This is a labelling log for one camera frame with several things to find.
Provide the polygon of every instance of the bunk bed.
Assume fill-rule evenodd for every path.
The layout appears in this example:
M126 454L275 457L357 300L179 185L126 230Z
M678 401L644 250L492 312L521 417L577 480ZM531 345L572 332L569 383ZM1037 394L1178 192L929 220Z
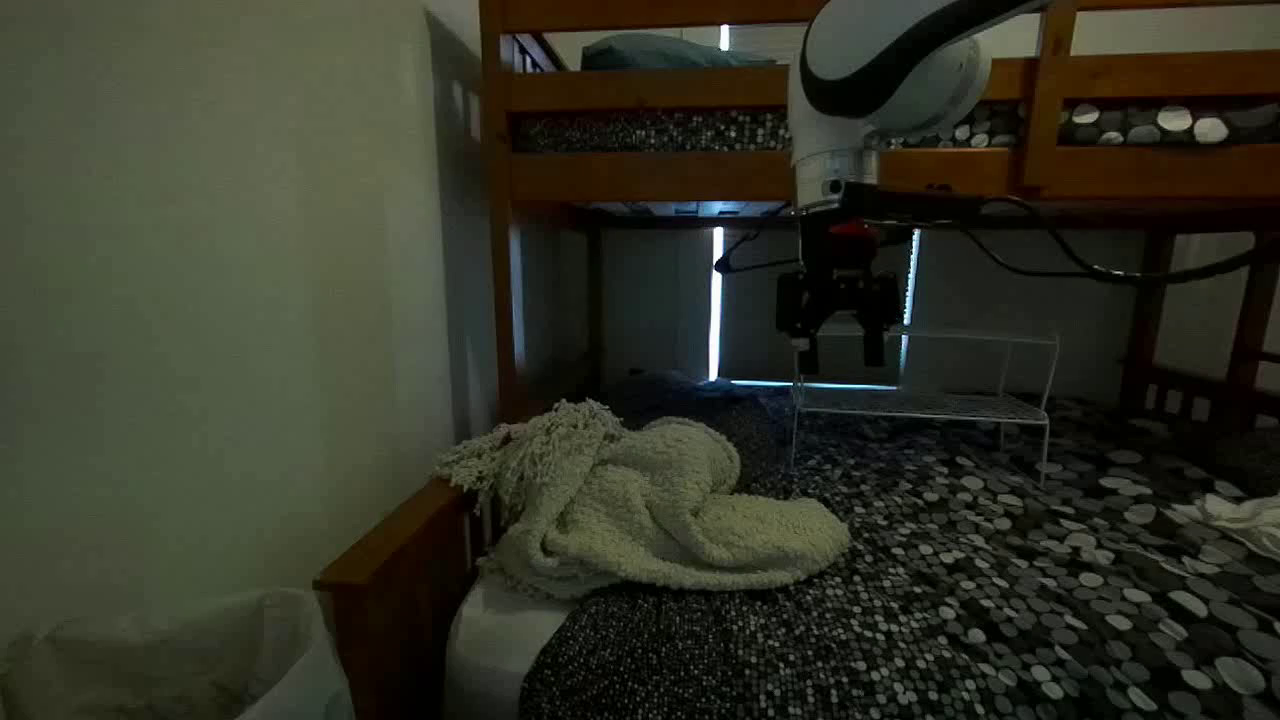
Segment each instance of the bunk bed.
M1184 52L1184 57L1074 57L1082 13L1208 10L1216 0L1061 0L1039 17L1039 57L1002 59L989 105L1021 110L1021 139L989 148L917 145L882 163L882 185L905 192L1023 198L1057 226L1146 230L1146 268L1173 266L1173 235L1201 230L1247 230L1276 242L1280 136L1247 145L1074 145L1065 114L1082 105L1252 105L1280 99L1280 52ZM756 114L785 110L785 68L716 72L565 72L545 32L596 28L695 28L695 25L803 25L820 0L481 0L486 19L486 151L492 175L492 289L502 413L521 422L545 410L516 359L513 242L526 226L600 233L644 226L600 208L686 205L678 226L724 226L703 208L744 201L778 208L794 201L785 148L565 148L537 145L557 115L652 115L652 114ZM1208 403L1220 429L1252 429L1280 401L1255 394L1276 266L1247 272L1232 366L1204 382L1155 366L1166 292L1135 295L1124 366L1124 403L1160 417L1194 417ZM401 514L348 549L316 589L331 606L331 627L348 666L360 717L432 717L454 614L461 609L481 553L472 501L446 480L418 493Z
M1252 105L1280 99L1280 52L1179 52L1179 57L1074 57L1076 13L1120 10L1204 10L1212 0L1076 0L1054 6L1039 19L1039 57L1002 59L989 79L992 110L1015 110L1015 145L989 148L896 148L882 160L882 185L905 192L957 198L1023 198L1061 226L1124 226L1149 230L1170 244L1173 233L1197 230L1268 230L1280 201L1280 145L1255 136L1247 145L1074 145L1065 114L1120 110L1166 99L1179 105ZM778 115L785 110L785 68L703 68L703 72L565 72L545 32L588 28L678 28L678 25L803 25L820 6L486 6L486 127L492 169L492 256L502 308L502 396L504 417L541 410L513 354L513 230L521 218L572 208L572 226L591 242L637 218L584 211L600 205L692 205L721 201L785 205L794 201L794 169L785 145L728 148L666 148L614 151L608 145L531 145L557 124L580 133L584 121L657 124L670 115Z

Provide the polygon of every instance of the mattress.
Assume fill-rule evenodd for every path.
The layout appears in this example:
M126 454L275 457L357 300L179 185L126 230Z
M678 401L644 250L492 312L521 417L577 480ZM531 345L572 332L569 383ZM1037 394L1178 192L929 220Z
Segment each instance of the mattress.
M740 490L830 503L850 557L782 591L584 595L526 720L1280 717L1280 565L1166 515L1242 498L1190 442L1057 403L1039 480L1037 431L811 417Z
M521 683L565 616L569 606L481 572L447 633L446 720L516 720Z

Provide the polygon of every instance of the white blanket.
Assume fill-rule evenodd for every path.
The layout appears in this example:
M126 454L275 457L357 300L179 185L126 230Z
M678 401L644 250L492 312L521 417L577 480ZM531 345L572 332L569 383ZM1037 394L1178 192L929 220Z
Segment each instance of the white blanket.
M695 422L628 431L604 403L557 403L455 444L446 471L504 508L486 565L557 599L619 579L782 589L850 549L817 501L731 498L740 457Z
M1179 523L1220 527L1236 537L1244 549L1280 560L1280 498L1242 503L1224 498L1201 498L1197 503L1173 503L1170 515Z

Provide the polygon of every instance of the wall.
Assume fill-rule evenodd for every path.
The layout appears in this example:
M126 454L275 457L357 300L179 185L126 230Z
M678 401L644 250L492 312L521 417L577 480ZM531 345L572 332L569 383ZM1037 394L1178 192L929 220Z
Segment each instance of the wall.
M1227 235L1179 235L1173 250L1173 268L1212 266L1236 252L1247 252L1247 233ZM1155 366L1197 371L1197 376L1227 376L1236 322L1244 300L1244 272L1178 286L1166 295ZM1271 325L1263 350L1280 350L1280 308L1271 303ZM1280 394L1280 368L1263 366L1255 389Z
M997 252L1030 268L1065 268L1054 244L1023 233L985 233ZM1074 233L1076 250L1098 266L1140 260L1135 235L1124 233ZM770 233L766 244L744 250L738 260L794 256L790 233ZM882 268L905 275L905 252L888 252ZM785 376L790 350L773 332L773 275L744 272L724 281L724 371L728 376ZM604 235L604 368L624 376L628 368L703 376L707 368L707 233L608 233ZM919 330L967 330L967 332L1023 332L1061 335L1061 382L1070 396L1111 401L1120 394L1120 355L1130 339L1133 292L1082 286L1082 281L1021 281L992 268L973 244L953 233L929 233L919 244ZM989 355L973 350L917 345L911 383L989 383ZM1039 389L1044 366L1021 355L1015 389Z
M989 244L1021 268L1070 268L1044 235L985 233ZM1074 233L1074 244L1118 268L1140 266L1140 235L1124 233ZM1061 335L1061 396L1118 401L1120 359L1133 322L1133 292L1090 281L1023 281L989 266L973 244L953 233L934 233L919 256L919 330L978 330L1015 335ZM929 383L985 383L992 355L973 350L911 350L911 371ZM1015 389L1039 389L1044 355L1023 354L1011 366Z
M707 233L604 233L604 376L707 376Z
M413 0L0 6L0 642L306 584L454 442Z
M425 10L454 39L481 57L481 0L425 0Z
M562 220L521 218L513 233L516 368L541 401L588 382L588 244Z
M447 289L454 429L486 431L496 422L496 332L488 175L481 145L481 57L432 10L432 124L439 155L439 230Z

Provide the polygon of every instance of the patterned blanket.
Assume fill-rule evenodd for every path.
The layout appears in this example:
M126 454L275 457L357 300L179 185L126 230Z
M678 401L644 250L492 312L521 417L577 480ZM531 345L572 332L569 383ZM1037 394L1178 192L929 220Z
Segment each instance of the patterned blanket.
M854 553L785 591L596 591L526 717L1276 717L1280 565L1166 515L1232 490L1074 410L1044 483L1030 457L965 423L803 423L747 493L817 498Z

